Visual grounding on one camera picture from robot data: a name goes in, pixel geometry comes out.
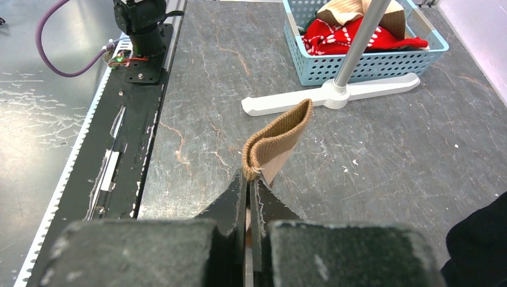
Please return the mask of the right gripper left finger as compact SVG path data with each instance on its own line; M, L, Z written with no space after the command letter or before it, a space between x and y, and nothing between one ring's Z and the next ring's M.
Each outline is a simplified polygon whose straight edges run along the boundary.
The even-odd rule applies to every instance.
M51 245L38 286L243 286L246 178L191 219L69 224Z

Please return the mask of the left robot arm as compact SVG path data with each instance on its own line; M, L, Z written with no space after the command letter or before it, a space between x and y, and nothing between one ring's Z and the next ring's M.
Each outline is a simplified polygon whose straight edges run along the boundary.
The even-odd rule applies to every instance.
M150 58L165 50L161 25L168 17L184 15L181 10L167 12L166 8L163 0L114 0L116 24L129 37L136 56Z

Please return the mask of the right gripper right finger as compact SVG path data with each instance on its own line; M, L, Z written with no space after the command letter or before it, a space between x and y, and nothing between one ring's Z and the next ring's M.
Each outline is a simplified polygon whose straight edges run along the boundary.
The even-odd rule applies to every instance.
M444 286L424 235L405 224L302 220L250 184L255 286Z

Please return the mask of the black white-striped sock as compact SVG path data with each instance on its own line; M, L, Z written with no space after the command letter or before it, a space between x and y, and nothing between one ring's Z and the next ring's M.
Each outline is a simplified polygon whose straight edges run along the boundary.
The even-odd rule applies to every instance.
M451 228L447 286L506 286L506 193Z

